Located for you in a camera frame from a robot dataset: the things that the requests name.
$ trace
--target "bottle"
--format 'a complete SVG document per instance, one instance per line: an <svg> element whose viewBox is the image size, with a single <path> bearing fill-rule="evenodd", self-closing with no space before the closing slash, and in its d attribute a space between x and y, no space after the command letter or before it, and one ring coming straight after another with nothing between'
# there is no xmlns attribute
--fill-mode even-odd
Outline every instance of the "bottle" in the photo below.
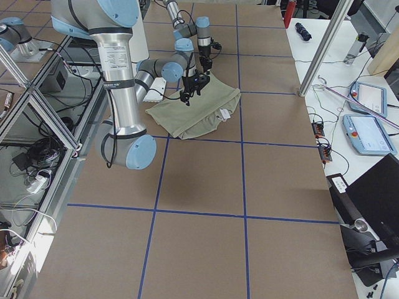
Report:
<svg viewBox="0 0 399 299"><path fill-rule="evenodd" d="M347 56L344 59L346 64L352 64L355 61L355 58L358 56L361 51L363 51L364 46L368 40L368 35L364 32L361 32L355 39L355 42L351 46Z"/></svg>

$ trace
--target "green cloth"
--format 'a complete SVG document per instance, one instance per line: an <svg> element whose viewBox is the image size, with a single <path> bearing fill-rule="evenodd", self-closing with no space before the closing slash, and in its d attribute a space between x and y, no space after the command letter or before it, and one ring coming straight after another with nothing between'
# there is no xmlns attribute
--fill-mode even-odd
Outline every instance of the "green cloth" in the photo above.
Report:
<svg viewBox="0 0 399 299"><path fill-rule="evenodd" d="M145 111L174 138L196 138L216 130L223 119L219 109L227 109L230 115L233 114L240 90L224 84L213 74L210 76L211 80L202 89L201 96L195 94L190 99L190 106L180 100L165 99ZM179 96L176 92L170 97Z"/></svg>

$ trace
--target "white sticker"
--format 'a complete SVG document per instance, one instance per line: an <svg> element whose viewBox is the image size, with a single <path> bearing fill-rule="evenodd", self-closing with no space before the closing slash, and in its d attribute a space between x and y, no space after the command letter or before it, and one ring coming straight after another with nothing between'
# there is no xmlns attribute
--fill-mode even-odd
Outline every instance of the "white sticker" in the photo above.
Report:
<svg viewBox="0 0 399 299"><path fill-rule="evenodd" d="M220 113L222 113L222 117L224 120L228 120L230 118L229 110L220 108Z"/></svg>
<svg viewBox="0 0 399 299"><path fill-rule="evenodd" d="M344 180L338 176L336 178L332 178L332 182L334 183L335 187L337 187L339 193L345 193L347 189L347 185L345 184Z"/></svg>
<svg viewBox="0 0 399 299"><path fill-rule="evenodd" d="M127 70L128 53L124 45L104 45L99 47L101 68L104 71Z"/></svg>

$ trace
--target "white desk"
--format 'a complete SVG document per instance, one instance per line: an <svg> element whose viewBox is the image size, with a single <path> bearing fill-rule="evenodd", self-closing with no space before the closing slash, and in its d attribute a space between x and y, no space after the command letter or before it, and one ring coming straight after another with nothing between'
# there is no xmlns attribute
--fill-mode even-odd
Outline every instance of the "white desk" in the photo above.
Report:
<svg viewBox="0 0 399 299"><path fill-rule="evenodd" d="M302 40L300 35L295 30L295 24L300 22L312 35L312 39L308 42ZM296 69L299 76L299 80L302 82L307 69L309 68L310 61L313 59L313 56L319 46L319 43L324 35L324 32L329 24L328 20L314 20L314 19L292 19L289 28L287 29L287 35L290 42L291 50L295 60L302 60L305 62L296 62ZM354 29L353 25L350 21L344 21L335 40L333 41L324 61L325 62L336 62L343 61L349 48L352 46L355 38L357 36L357 32ZM333 87L336 85L348 86L350 85L360 74L363 66L366 63L370 63L372 59L369 60L370 55L366 49L363 50L364 54L355 59L355 62L352 65L346 65L344 63L334 63L334 64L322 64L319 75L326 79L327 86ZM362 72L362 75L369 75L367 68ZM387 98L388 103L393 105L398 105L398 100L395 95L391 91L389 85L383 77L373 76L373 77L360 77L359 82L367 82L374 85L378 85L381 87L385 87L387 89ZM321 84L321 81L315 79L313 84ZM335 88L340 93L347 95L349 88ZM317 95L320 98L320 102L322 106L335 114L339 114L339 109L344 106L343 112L340 114L337 127L334 133L334 140L332 141L332 132L334 130L335 123L325 123L324 124L324 132L325 137L332 143L333 150L339 152L343 156L347 158L349 161L349 171L345 175L345 180L352 184L357 178L359 178L364 172L370 169L375 163L377 163L381 156L361 156L357 154L352 145L349 142L349 139L346 137L344 132L344 127L342 124L342 116L345 114L358 114L353 112L348 103L344 103L345 100L339 98L336 95L328 91L317 90ZM313 91L310 89L305 97L306 104L308 107L313 107L315 112L319 114L324 121L330 120L335 121L337 118L323 110L320 107L319 101ZM309 113L313 113L312 108L308 108ZM399 109L396 108L388 108L388 119L399 123ZM386 131L388 133L396 133L396 131L390 126L384 125ZM397 149L399 149L399 135L392 137L393 144ZM332 153L333 161L331 163L327 163L325 166L325 175L328 176L330 174L335 173L344 173L347 169L347 163L343 158L341 158L336 153ZM377 290L373 290L372 287L365 287L356 274L353 275L353 279L355 280L355 284L357 287L357 292L359 298L365 298L368 292L374 291L373 297L379 298L381 288L383 285L383 281L378 283ZM387 283L387 287L384 293L384 299L397 299L399 294L399 278L389 279Z"/></svg>

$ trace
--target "blue cable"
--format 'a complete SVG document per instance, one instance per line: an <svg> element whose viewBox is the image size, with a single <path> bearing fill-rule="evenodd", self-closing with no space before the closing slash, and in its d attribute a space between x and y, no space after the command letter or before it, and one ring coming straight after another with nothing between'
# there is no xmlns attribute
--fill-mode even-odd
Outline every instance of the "blue cable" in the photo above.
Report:
<svg viewBox="0 0 399 299"><path fill-rule="evenodd" d="M382 299L382 296L384 296L384 291L385 291L385 287L386 287L387 282L388 282L389 274L391 274L391 271L393 270L393 268L395 268L395 266L399 266L399 262L394 263L392 265L391 269L389 269L389 271L387 273L387 276L385 277L385 280L384 280L384 285L382 286L380 299Z"/></svg>

